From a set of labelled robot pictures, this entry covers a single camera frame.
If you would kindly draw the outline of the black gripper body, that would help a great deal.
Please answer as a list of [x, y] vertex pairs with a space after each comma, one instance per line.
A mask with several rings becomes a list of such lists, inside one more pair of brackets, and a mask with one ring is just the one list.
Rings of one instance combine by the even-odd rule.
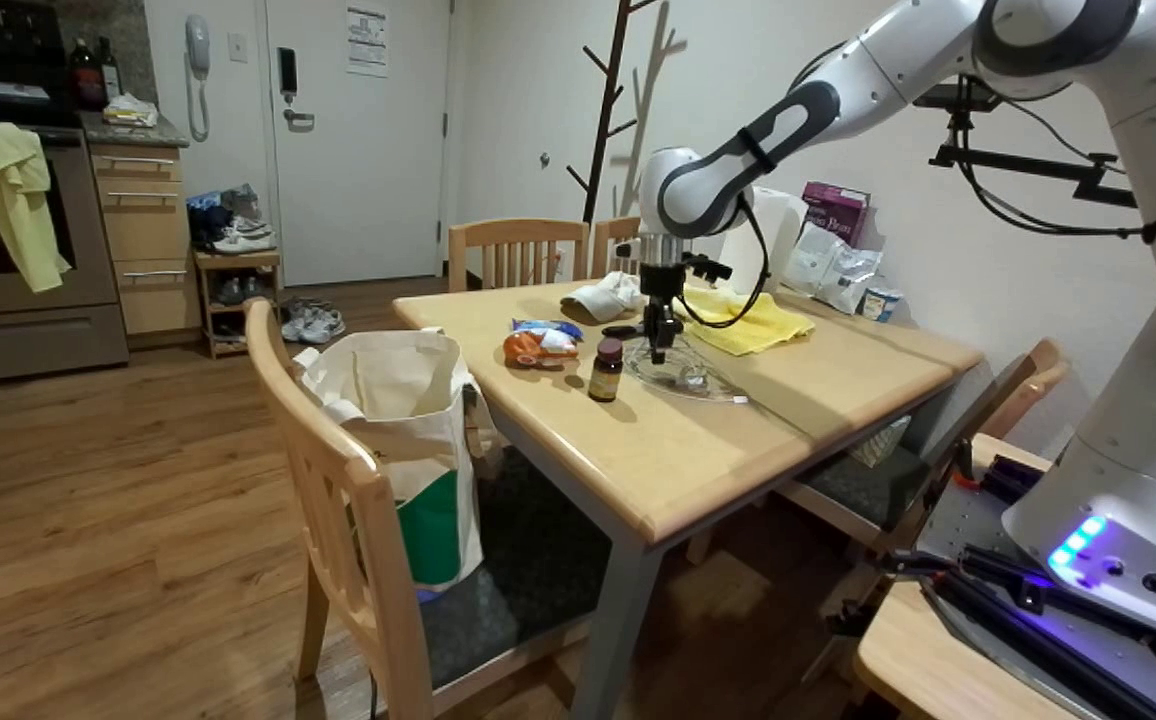
[[644, 330], [649, 337], [676, 337], [680, 314], [673, 302], [685, 296], [685, 274], [700, 270], [705, 279], [728, 279], [733, 268], [692, 250], [685, 238], [649, 237], [638, 245], [638, 296], [644, 296]]

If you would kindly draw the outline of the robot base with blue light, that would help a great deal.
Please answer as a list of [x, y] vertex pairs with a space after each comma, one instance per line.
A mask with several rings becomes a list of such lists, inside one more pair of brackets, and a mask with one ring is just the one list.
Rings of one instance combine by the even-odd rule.
[[1001, 511], [1039, 473], [1039, 455], [977, 434], [923, 543], [896, 550], [888, 570], [920, 589], [960, 644], [960, 662], [986, 662], [1074, 720], [1156, 720], [1156, 624], [1095, 604], [1095, 592], [1156, 599], [1156, 567], [1129, 554], [1129, 530], [1102, 511], [1081, 514], [1053, 550], [1029, 560]]

